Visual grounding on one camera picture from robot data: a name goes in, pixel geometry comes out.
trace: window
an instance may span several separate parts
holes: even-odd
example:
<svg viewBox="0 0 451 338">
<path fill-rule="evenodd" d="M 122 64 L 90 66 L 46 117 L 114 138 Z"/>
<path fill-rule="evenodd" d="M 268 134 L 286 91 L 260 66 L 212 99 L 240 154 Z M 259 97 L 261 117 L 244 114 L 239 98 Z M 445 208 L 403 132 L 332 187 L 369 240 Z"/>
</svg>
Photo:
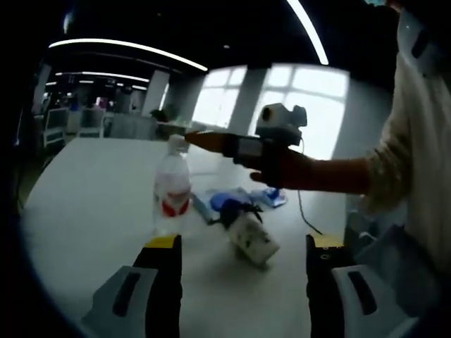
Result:
<svg viewBox="0 0 451 338">
<path fill-rule="evenodd" d="M 269 87 L 286 87 L 290 83 L 293 67 L 275 66 L 269 70 L 267 85 Z"/>
<path fill-rule="evenodd" d="M 205 77 L 192 120 L 227 128 L 245 74 L 246 67 L 212 70 Z"/>
<path fill-rule="evenodd" d="M 339 70 L 299 66 L 275 65 L 266 76 L 256 106 L 249 133 L 254 134 L 262 108 L 282 103 L 288 110 L 298 105 L 307 111 L 307 126 L 301 127 L 306 155 L 330 159 L 345 112 L 348 74 Z M 291 146 L 301 151 L 300 145 Z"/>
</svg>

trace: ceiling light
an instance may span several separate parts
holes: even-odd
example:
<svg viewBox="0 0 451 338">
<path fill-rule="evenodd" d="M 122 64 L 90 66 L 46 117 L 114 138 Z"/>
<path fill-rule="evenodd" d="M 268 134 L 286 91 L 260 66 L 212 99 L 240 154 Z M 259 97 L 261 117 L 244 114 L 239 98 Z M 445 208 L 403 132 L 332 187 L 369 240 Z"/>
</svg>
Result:
<svg viewBox="0 0 451 338">
<path fill-rule="evenodd" d="M 132 86 L 132 88 L 140 89 L 140 90 L 147 90 L 146 87 L 141 87 L 141 86 Z"/>
<path fill-rule="evenodd" d="M 123 79 L 130 79 L 136 81 L 148 82 L 149 79 L 143 79 L 142 77 L 135 77 L 129 75 L 112 74 L 112 73 L 98 73 L 98 72 L 82 72 L 83 75 L 98 75 L 98 76 L 111 76 L 111 77 L 121 77 Z"/>
<path fill-rule="evenodd" d="M 329 61 L 327 59 L 326 52 L 324 51 L 323 45 L 321 44 L 321 40 L 319 39 L 319 36 L 316 33 L 313 23 L 311 23 L 309 16 L 304 10 L 304 7 L 302 7 L 299 0 L 287 0 L 287 2 L 293 9 L 297 18 L 304 26 L 304 29 L 309 35 L 310 41 L 313 44 L 313 47 L 315 48 L 316 54 L 318 54 L 319 62 L 321 62 L 322 65 L 328 65 Z"/>
<path fill-rule="evenodd" d="M 150 51 L 152 53 L 156 53 L 156 54 L 160 54 L 162 56 L 166 56 L 168 58 L 173 58 L 174 60 L 186 63 L 187 65 L 191 65 L 193 67 L 199 68 L 200 70 L 203 70 L 204 72 L 206 72 L 208 70 L 207 67 L 204 67 L 198 63 L 195 63 L 191 60 L 188 60 L 186 58 L 183 58 L 181 56 L 172 54 L 172 53 L 168 53 L 167 51 L 162 51 L 160 49 L 157 48 L 153 48 L 153 47 L 148 47 L 148 46 L 144 46 L 142 44 L 134 44 L 132 42 L 125 42 L 125 41 L 118 41 L 118 40 L 110 40 L 110 39 L 70 39 L 70 40 L 63 40 L 63 41 L 58 41 L 55 42 L 53 44 L 51 44 L 49 46 L 49 48 L 52 47 L 56 47 L 56 46 L 61 46 L 64 44 L 80 44 L 80 43 L 98 43 L 98 44 L 117 44 L 119 46 L 127 46 L 127 47 L 132 47 L 132 48 L 138 48 L 138 49 L 142 49 L 144 51 Z"/>
</svg>

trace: black ceiling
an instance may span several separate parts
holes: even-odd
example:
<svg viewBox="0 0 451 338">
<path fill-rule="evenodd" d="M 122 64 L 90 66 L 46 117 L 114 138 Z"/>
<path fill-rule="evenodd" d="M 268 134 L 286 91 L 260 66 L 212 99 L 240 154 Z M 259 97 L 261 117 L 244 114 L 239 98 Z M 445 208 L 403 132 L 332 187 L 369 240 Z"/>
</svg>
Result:
<svg viewBox="0 0 451 338">
<path fill-rule="evenodd" d="M 302 0 L 323 43 L 329 65 L 379 85 L 393 81 L 396 14 L 363 0 Z M 135 42 L 177 54 L 209 69 L 270 63 L 319 64 L 316 52 L 286 0 L 122 2 L 76 1 L 67 34 L 55 41 L 96 37 Z M 48 50 L 55 72 L 96 71 L 146 77 L 155 65 L 182 73 L 192 66 L 147 51 L 105 44 Z"/>
</svg>

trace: bottle cap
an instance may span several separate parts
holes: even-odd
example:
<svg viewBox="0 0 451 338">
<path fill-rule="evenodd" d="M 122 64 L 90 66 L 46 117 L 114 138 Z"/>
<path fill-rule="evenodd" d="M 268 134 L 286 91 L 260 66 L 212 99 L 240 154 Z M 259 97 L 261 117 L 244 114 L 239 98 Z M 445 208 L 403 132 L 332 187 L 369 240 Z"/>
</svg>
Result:
<svg viewBox="0 0 451 338">
<path fill-rule="evenodd" d="M 188 148 L 188 143 L 185 138 L 181 135 L 173 134 L 168 140 L 168 150 L 170 154 L 186 152 Z"/>
</svg>

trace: white table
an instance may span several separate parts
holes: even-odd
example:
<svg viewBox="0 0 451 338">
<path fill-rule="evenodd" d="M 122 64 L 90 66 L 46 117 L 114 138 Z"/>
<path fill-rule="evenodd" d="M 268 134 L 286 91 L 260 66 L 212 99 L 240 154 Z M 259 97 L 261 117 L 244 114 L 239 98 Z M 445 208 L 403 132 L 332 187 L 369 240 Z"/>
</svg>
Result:
<svg viewBox="0 0 451 338">
<path fill-rule="evenodd" d="M 96 289 L 132 265 L 149 241 L 153 173 L 165 154 L 163 142 L 77 138 L 31 191 L 23 218 L 30 257 L 57 306 L 75 322 L 90 309 Z M 230 159 L 195 146 L 187 158 L 194 189 L 259 187 Z M 181 337 L 309 337 L 307 230 L 295 193 L 289 198 L 262 214 L 281 247 L 264 272 L 235 257 L 219 225 L 207 227 L 195 210 L 187 214 Z"/>
</svg>

